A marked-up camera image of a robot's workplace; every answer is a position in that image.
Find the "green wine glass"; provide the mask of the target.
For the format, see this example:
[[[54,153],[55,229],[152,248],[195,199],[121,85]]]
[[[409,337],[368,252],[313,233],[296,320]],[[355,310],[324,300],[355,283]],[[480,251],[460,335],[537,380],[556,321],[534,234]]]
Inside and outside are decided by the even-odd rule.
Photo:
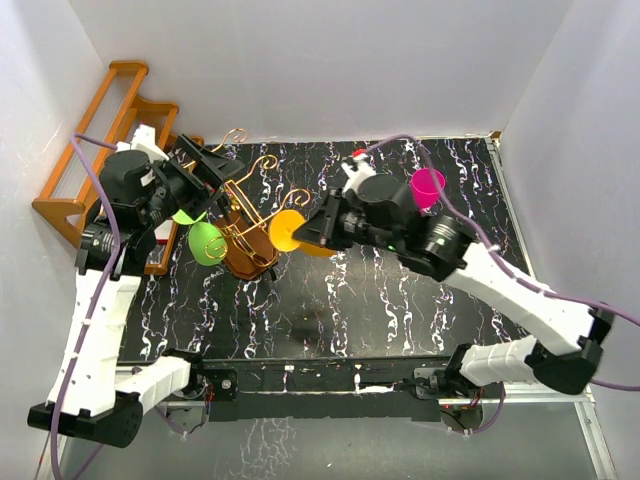
[[[214,266],[226,257],[228,246],[222,232],[216,225],[207,221],[207,211],[196,217],[178,210],[172,219],[181,226],[187,226],[188,246],[194,260],[203,266]]]

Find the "gold wire wine glass rack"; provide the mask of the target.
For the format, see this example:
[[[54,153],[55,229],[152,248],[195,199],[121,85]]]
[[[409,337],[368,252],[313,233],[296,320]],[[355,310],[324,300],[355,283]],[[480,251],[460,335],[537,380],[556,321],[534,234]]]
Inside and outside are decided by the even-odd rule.
[[[289,204],[303,207],[311,200],[308,190],[295,188],[285,195],[274,213],[261,216],[242,190],[241,184],[253,175],[257,167],[268,171],[278,166],[279,159],[275,155],[261,155],[243,177],[228,180],[221,188],[222,196],[218,200],[218,206],[224,219],[216,221],[215,226],[227,243],[223,263],[240,280],[252,281],[264,274],[268,274],[272,280],[277,278],[274,267],[279,260],[280,251],[269,239],[268,222]]]

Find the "pink wine glass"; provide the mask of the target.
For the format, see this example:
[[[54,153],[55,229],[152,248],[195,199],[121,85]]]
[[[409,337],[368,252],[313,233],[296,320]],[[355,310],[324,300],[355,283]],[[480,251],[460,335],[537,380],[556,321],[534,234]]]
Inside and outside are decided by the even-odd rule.
[[[446,185],[444,175],[435,169],[422,168],[411,177],[409,186],[414,202],[421,210],[431,208],[440,198],[439,189]]]

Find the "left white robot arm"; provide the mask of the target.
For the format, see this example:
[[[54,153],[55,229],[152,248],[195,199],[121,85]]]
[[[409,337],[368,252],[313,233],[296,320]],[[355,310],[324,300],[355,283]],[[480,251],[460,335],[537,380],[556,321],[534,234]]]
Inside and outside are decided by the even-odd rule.
[[[70,143],[98,193],[77,248],[76,297],[67,345],[46,401],[30,408],[29,426],[124,448],[143,416],[178,392],[200,396],[207,376],[201,355],[170,349],[128,379],[116,379],[122,336],[156,229],[178,211],[190,217],[217,200],[244,168],[240,160],[181,135],[165,153],[153,128],[139,126],[131,142],[110,145],[100,170]]]

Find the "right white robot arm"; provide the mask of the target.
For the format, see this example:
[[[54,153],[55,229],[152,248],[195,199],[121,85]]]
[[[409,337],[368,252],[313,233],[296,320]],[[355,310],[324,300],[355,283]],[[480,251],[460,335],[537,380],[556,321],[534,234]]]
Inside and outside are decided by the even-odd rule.
[[[409,186],[376,173],[360,153],[342,165],[344,187],[331,190],[292,237],[302,245],[343,251],[354,244],[394,252],[409,270],[463,290],[527,331],[507,343],[459,345],[447,366],[416,381],[423,391],[466,397],[498,382],[539,382],[567,395],[595,375],[613,316],[546,297],[520,270],[500,268],[491,248],[447,215],[421,212]]]

